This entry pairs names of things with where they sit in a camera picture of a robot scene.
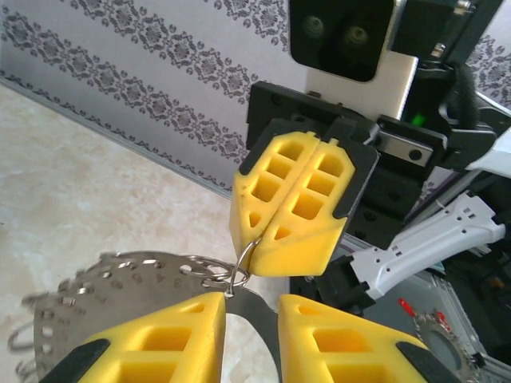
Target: black cable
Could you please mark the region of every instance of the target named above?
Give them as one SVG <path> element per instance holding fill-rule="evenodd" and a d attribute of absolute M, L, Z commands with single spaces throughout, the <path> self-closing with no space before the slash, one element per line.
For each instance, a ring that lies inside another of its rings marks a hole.
<path fill-rule="evenodd" d="M 467 64 L 454 67 L 458 90 L 458 123 L 461 129 L 474 130 L 479 122 L 476 86 Z"/>

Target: metal keychain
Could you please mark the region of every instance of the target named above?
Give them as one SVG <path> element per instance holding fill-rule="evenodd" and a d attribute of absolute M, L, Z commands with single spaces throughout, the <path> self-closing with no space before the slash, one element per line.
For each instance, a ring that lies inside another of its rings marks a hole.
<path fill-rule="evenodd" d="M 23 302 L 34 312 L 36 373 L 42 379 L 72 349 L 90 336 L 211 291 L 231 291 L 228 314 L 249 321 L 266 343 L 280 375 L 277 314 L 244 288 L 250 274 L 237 265 L 197 255 L 157 251 L 103 253 L 99 262 L 58 284 L 54 293 L 32 294 Z M 215 272 L 220 267 L 222 272 Z M 236 281 L 238 273 L 242 278 Z M 30 369 L 18 369 L 28 381 Z"/>

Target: metal ring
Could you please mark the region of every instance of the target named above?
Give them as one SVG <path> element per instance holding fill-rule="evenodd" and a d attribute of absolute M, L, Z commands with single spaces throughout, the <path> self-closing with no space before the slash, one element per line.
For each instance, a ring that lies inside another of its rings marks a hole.
<path fill-rule="evenodd" d="M 227 291 L 225 292 L 225 296 L 226 297 L 229 297 L 229 296 L 233 297 L 234 296 L 234 286 L 236 285 L 235 279 L 236 279 L 236 275 L 238 274 L 238 270 L 241 270 L 244 274 L 246 273 L 245 275 L 247 275 L 247 281 L 248 281 L 248 278 L 250 278 L 250 274 L 247 271 L 245 271 L 243 269 L 240 269 L 240 264 L 243 261 L 243 259 L 248 255 L 248 253 L 252 253 L 253 252 L 254 247 L 256 247 L 257 244 L 260 241 L 261 241 L 260 237 L 254 239 L 241 252 L 240 257 L 238 258 L 238 261 L 236 262 L 236 265 L 234 266 L 234 269 L 232 270 L 231 282 L 229 283 Z"/>
<path fill-rule="evenodd" d="M 9 339 L 7 339 L 7 348 L 9 349 L 10 352 L 17 353 L 19 351 L 27 351 L 28 349 L 34 348 L 34 341 L 30 343 L 16 342 L 18 340 L 19 334 L 33 326 L 34 326 L 33 322 L 27 322 L 24 325 L 19 326 L 15 331 L 13 331 L 13 333 L 9 336 Z"/>

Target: key ring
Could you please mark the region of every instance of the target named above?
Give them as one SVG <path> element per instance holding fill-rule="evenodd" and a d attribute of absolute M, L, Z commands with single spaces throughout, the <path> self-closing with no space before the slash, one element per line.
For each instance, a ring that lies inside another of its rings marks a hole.
<path fill-rule="evenodd" d="M 243 259 L 247 256 L 248 253 L 252 254 L 252 252 L 254 251 L 254 248 L 259 244 L 260 241 L 261 241 L 261 237 L 254 239 L 241 252 L 241 255 L 238 258 L 238 261 L 234 265 L 234 269 L 232 269 L 231 281 L 228 285 L 227 291 L 225 291 L 226 298 L 234 297 L 234 286 L 235 286 L 236 274 L 238 274 L 238 270 L 242 270 L 242 269 L 240 269 L 240 264 L 243 262 Z M 248 277 L 250 277 L 250 274 L 247 271 L 242 270 L 242 272 L 247 273 Z"/>

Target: bolt hole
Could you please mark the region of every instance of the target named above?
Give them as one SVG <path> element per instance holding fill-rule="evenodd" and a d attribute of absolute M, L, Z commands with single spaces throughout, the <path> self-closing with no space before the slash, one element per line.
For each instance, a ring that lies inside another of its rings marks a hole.
<path fill-rule="evenodd" d="M 41 318 L 43 319 L 52 319 L 55 316 L 55 313 L 52 310 L 43 310 L 41 312 Z"/>
<path fill-rule="evenodd" d="M 408 157 L 412 161 L 419 161 L 422 158 L 422 152 L 420 150 L 411 150 L 410 153 L 408 153 Z"/>
<path fill-rule="evenodd" d="M 192 267 L 190 265 L 181 265 L 179 266 L 179 272 L 182 275 L 190 275 L 192 272 Z"/>
<path fill-rule="evenodd" d="M 376 214 L 373 213 L 372 211 L 366 211 L 364 213 L 364 218 L 366 219 L 366 221 L 374 222 L 376 220 Z"/>
<path fill-rule="evenodd" d="M 49 326 L 43 326 L 41 329 L 41 334 L 45 338 L 53 337 L 53 329 Z"/>
<path fill-rule="evenodd" d="M 45 343 L 41 346 L 41 351 L 45 355 L 50 355 L 53 352 L 53 347 L 49 343 Z"/>
<path fill-rule="evenodd" d="M 358 239 L 365 239 L 367 235 L 363 231 L 355 230 L 355 237 L 357 237 Z"/>

